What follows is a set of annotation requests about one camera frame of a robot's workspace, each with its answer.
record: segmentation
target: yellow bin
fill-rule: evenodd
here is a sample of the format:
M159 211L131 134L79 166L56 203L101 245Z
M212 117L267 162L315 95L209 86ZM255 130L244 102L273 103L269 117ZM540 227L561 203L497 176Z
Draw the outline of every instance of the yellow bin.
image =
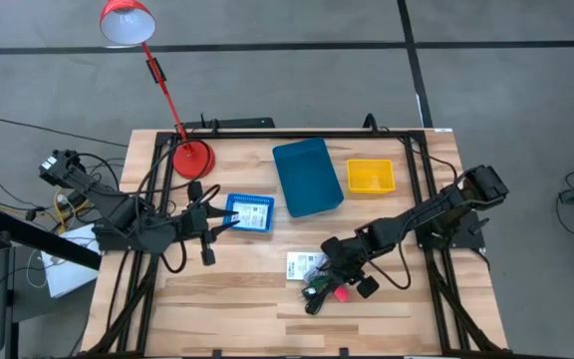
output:
M347 179L351 193L382 194L396 189L390 160L347 160Z

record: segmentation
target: blue plastic container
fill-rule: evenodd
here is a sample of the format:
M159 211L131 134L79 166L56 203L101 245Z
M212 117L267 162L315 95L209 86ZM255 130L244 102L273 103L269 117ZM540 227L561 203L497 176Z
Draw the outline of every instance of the blue plastic container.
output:
M274 198L263 195L230 193L227 196L225 208L238 212L237 215L226 215L223 219L223 224L240 220L232 229L271 231L274 217Z
M273 153L292 216L334 209L345 199L323 139L278 146Z

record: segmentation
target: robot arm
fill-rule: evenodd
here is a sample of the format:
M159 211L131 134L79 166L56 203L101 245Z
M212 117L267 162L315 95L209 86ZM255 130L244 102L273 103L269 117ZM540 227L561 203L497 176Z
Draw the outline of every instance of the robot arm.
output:
M135 193L125 193L99 183L86 174L75 151L53 151L39 167L39 177L51 185L72 188L91 202L102 216L93 232L100 250L143 250L164 253L175 241L200 238L204 265L215 263L210 245L225 229L238 221L209 229L208 218L234 215L236 212L212 207L202 201L199 181L187 187L191 204L181 214L156 213L153 205Z
M427 225L444 241L459 231L459 220L472 210L485 210L504 201L508 189L492 167L479 166L464 172L436 196L396 216L378 218L355 230L356 236L327 239L321 245L329 257L321 269L338 284L359 283L367 298L379 288L373 277L365 277L363 265L392 250L411 230Z

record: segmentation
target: white card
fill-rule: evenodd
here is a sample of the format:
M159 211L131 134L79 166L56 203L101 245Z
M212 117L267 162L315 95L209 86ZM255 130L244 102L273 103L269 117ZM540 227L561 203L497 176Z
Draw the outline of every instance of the white card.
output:
M287 280L303 280L324 257L322 252L287 252Z
M240 220L234 228L265 229L267 226L268 204L235 202L232 210L238 214L233 215L231 220Z

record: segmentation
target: wood grain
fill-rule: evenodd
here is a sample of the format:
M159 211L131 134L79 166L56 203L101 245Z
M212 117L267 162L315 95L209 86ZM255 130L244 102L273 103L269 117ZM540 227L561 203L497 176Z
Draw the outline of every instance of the wood grain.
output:
M155 135L156 131L133 132L122 190L137 189L149 169ZM454 135L427 130L427 137L431 155L461 171ZM333 235L350 236L354 228L365 222L395 216L415 205L403 145L392 139L325 140L345 201L329 212L292 218L271 152L276 146L292 142L209 141L216 153L216 167L202 179L203 187L215 183L222 186L212 203L223 207L230 192L272 195L276 205L274 228L266 235L224 232L213 245L213 266L201 264L200 246L195 242L187 246L188 262L183 273L170 274L161 265L146 355L208 355L214 348L222 349L225 355L333 355L340 347L348 347L355 355L439 353L425 260L413 233L403 244L413 279L407 291L395 289L375 270L365 267L380 281L378 292L365 300L352 287L349 303L328 298L321 312L310 316L304 312L304 300L300 297L302 284L285 280L288 251L319 251L320 243ZM345 164L348 159L392 160L397 189L374 196L349 193ZM419 156L416 162L424 180ZM433 163L432 167L438 187L452 181L447 166ZM174 175L172 185L184 181ZM162 173L157 187L161 187L161 182ZM422 186L427 197L424 181ZM178 204L178 210L187 203L182 190L174 191L170 198ZM462 303L490 339L505 346L485 263L468 250L451 253ZM166 256L175 265L180 259L179 247L171 246ZM121 253L104 256L83 349L92 347L105 331L121 257ZM131 260L132 257L124 271L115 315L125 299ZM377 263L394 279L404 281L404 269L396 252L377 259ZM444 307L450 318L448 306ZM135 322L138 323L133 320L129 341L133 348ZM448 319L448 324L451 346L456 347L452 319Z

